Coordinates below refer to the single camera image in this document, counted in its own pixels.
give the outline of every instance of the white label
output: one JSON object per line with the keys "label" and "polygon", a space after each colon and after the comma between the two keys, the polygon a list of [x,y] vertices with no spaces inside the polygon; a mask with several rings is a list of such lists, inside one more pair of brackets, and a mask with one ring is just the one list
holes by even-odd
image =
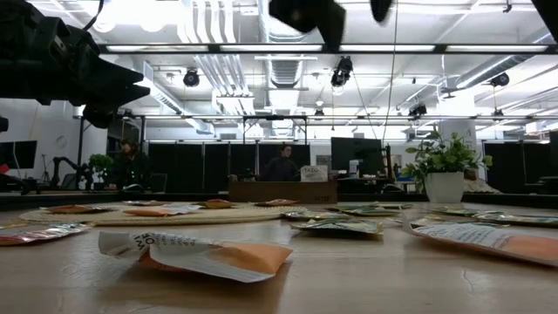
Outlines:
{"label": "white label", "polygon": [[504,230],[471,223],[434,225],[416,228],[413,231],[437,239],[471,243],[493,249],[501,249],[506,245],[507,241],[514,236]]}
{"label": "white label", "polygon": [[304,166],[300,169],[302,182],[326,182],[328,180],[327,166]]}

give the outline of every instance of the small plant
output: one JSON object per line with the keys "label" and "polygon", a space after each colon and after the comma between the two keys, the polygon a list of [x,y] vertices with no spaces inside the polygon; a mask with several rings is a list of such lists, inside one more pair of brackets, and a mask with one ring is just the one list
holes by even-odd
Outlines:
{"label": "small plant", "polygon": [[487,155],[481,159],[457,133],[452,133],[449,140],[443,140],[438,132],[433,132],[432,135],[435,140],[422,140],[418,147],[405,150],[409,154],[416,153],[415,162],[407,164],[401,175],[412,176],[418,191],[422,191],[428,174],[462,173],[467,169],[478,169],[479,166],[492,166],[492,156]]}
{"label": "small plant", "polygon": [[93,154],[89,157],[89,167],[97,174],[99,182],[101,178],[106,182],[108,178],[108,169],[112,165],[112,158],[103,154]]}

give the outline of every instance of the wooden table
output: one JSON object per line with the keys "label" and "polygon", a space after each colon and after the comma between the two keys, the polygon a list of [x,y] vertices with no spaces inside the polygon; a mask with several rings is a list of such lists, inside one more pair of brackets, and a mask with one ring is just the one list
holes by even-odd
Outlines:
{"label": "wooden table", "polygon": [[[555,210],[500,209],[558,215]],[[405,211],[409,216],[420,209]],[[17,213],[0,214],[0,221]],[[290,242],[276,277],[236,283],[145,269],[100,255],[99,230]],[[531,229],[558,236],[555,229]],[[384,223],[382,242],[291,237],[281,221],[98,228],[59,241],[0,248],[0,312],[11,313],[382,313],[556,312],[558,270],[429,242]]]}

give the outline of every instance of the potted plant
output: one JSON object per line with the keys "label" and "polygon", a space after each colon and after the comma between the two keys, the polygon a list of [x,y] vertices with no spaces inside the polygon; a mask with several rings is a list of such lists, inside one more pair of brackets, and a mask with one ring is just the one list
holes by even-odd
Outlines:
{"label": "potted plant", "polygon": [[97,174],[99,182],[93,183],[93,189],[102,190],[108,178],[108,169],[112,165],[112,158],[103,154],[93,154],[89,157],[89,167]]}
{"label": "potted plant", "polygon": [[481,159],[457,133],[452,133],[449,140],[443,140],[437,132],[432,134],[434,140],[422,140],[418,147],[405,150],[416,155],[415,162],[406,165],[402,176],[412,176],[417,183],[417,190],[425,188],[431,202],[460,202],[465,185],[464,171],[492,166],[492,156]]}

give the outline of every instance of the ceiling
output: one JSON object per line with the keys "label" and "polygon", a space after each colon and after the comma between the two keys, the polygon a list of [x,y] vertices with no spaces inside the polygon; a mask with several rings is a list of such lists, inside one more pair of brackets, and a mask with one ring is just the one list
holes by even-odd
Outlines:
{"label": "ceiling", "polygon": [[[62,17],[67,24],[77,27],[86,24],[97,9],[96,1],[29,2],[34,3],[45,15]],[[181,43],[176,25],[184,20],[184,15],[178,1],[112,2],[121,4],[118,10],[113,10],[116,13],[112,14],[116,25],[108,32],[92,29],[91,33],[96,41],[103,44]],[[529,39],[534,34],[548,31],[528,0],[511,0],[510,3],[514,7],[508,13],[502,12],[505,0],[400,0],[397,13],[392,10],[385,25],[374,22],[368,0],[337,2],[347,10],[344,29],[346,44],[531,44]],[[194,1],[195,21],[192,22],[198,21],[198,3],[206,5],[206,29],[210,34],[212,24],[209,1]],[[218,2],[220,31],[223,37],[224,3]],[[265,42],[259,18],[256,0],[233,1],[232,29],[238,43]],[[144,31],[140,23],[146,20],[160,22],[163,24],[162,28],[155,32]],[[303,42],[321,44],[323,40],[317,31],[313,31]],[[274,104],[269,103],[267,62],[255,60],[255,56],[259,55],[240,55],[242,71],[249,91],[254,96],[254,109],[257,112],[270,112],[275,108]],[[451,84],[452,79],[495,58],[491,55],[349,55],[354,72],[344,86],[343,93],[334,95],[330,77],[340,56],[305,56],[314,59],[303,62],[301,83],[296,86],[300,92],[296,92],[295,104],[289,109],[291,114],[312,114],[316,110],[317,100],[323,102],[326,115],[354,115],[365,112],[386,115],[388,108],[390,114],[395,115],[400,111],[406,115],[408,107],[417,101],[427,105],[429,114],[436,114],[440,96],[444,96],[438,93],[440,87]],[[201,75],[198,86],[185,87],[182,83],[187,68],[199,67],[194,55],[150,54],[134,55],[130,58],[137,68],[140,68],[144,61],[150,64],[154,69],[155,83],[178,99],[180,105],[188,112],[218,113],[211,104],[214,88],[202,70],[198,71]],[[471,91],[474,94],[476,112],[490,114],[495,105],[506,106],[529,100],[537,93],[556,87],[558,70],[553,67],[557,65],[558,56],[537,56],[507,70],[510,84],[506,87],[473,87]],[[419,91],[421,93],[418,94],[418,98],[413,99],[412,96],[416,96]],[[292,91],[284,92],[286,98],[290,97],[289,92]],[[525,106],[518,106],[509,114],[530,114],[554,106],[558,106],[558,93],[554,95],[549,92],[547,97]],[[134,101],[127,107],[136,113],[161,113],[159,103],[149,98]],[[524,124],[524,121],[515,121],[506,124],[506,128],[513,129]]]}

